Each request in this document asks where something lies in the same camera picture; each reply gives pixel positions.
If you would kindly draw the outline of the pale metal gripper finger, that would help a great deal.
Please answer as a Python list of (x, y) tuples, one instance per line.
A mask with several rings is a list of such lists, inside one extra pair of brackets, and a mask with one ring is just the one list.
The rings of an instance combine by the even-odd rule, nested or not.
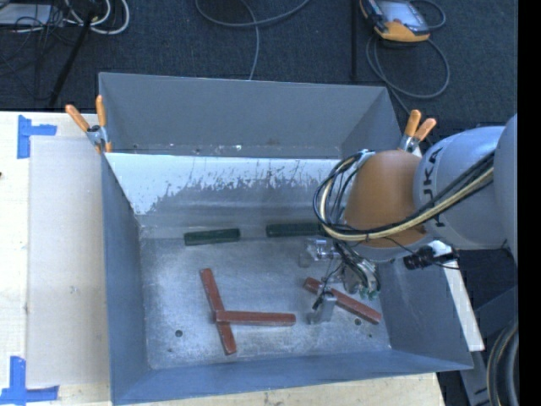
[(334, 244), (328, 239), (308, 238), (298, 256), (298, 265), (308, 268), (314, 263), (335, 262), (339, 260)]
[(331, 320), (337, 297), (332, 292), (323, 292), (315, 300), (312, 311), (307, 315), (310, 325), (320, 324)]

